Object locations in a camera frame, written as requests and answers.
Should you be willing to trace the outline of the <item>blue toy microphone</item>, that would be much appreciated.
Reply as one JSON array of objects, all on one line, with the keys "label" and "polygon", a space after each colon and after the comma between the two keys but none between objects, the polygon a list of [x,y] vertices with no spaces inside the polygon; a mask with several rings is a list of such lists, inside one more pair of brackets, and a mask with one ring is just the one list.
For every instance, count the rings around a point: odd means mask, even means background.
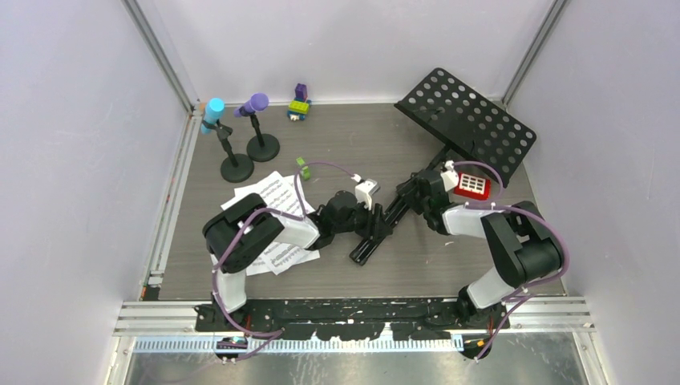
[{"label": "blue toy microphone", "polygon": [[211,98],[204,106],[204,115],[200,132],[204,135],[208,135],[212,131],[211,127],[224,115],[224,112],[224,101],[220,98]]}]

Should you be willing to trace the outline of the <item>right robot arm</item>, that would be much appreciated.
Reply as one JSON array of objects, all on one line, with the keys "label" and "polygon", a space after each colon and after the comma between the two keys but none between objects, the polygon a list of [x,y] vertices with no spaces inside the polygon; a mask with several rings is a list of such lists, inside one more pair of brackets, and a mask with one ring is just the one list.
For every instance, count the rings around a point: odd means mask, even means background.
[{"label": "right robot arm", "polygon": [[424,169],[396,189],[430,229],[487,242],[493,266],[459,291],[453,310],[456,321],[473,330],[520,287],[562,271],[567,263],[563,245],[533,203],[497,206],[486,201],[489,188],[487,180],[464,172]]}]

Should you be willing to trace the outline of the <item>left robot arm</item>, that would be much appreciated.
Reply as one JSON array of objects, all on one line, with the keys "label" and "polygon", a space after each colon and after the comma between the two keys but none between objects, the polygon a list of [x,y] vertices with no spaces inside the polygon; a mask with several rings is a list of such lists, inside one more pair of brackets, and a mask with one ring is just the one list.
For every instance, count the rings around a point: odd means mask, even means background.
[{"label": "left robot arm", "polygon": [[352,192],[342,190],[304,217],[269,207],[262,197],[250,193],[211,218],[202,235],[213,259],[212,296],[218,305],[217,324],[228,332],[243,327],[245,271],[271,244],[315,251],[328,246],[341,233],[377,240],[390,236],[393,230],[380,204],[368,205]]}]

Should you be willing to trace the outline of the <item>black music stand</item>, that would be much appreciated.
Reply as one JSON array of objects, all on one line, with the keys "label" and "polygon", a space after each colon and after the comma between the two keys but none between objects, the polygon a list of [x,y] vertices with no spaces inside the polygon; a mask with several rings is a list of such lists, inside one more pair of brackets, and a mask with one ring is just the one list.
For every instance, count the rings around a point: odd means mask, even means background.
[{"label": "black music stand", "polygon": [[441,67],[394,107],[443,144],[428,169],[455,153],[491,166],[505,188],[536,142],[531,128]]}]

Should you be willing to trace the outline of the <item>black microphone stand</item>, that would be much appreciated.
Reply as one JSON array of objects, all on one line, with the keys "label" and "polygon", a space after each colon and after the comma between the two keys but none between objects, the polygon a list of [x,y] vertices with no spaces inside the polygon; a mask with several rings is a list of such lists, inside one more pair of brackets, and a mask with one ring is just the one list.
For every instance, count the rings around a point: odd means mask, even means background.
[{"label": "black microphone stand", "polygon": [[219,120],[209,123],[206,120],[202,124],[217,134],[221,147],[226,152],[227,157],[222,161],[220,172],[224,180],[230,183],[240,183],[248,180],[254,171],[253,161],[243,153],[235,153],[229,142],[229,137],[233,134],[233,129],[222,124]]}]

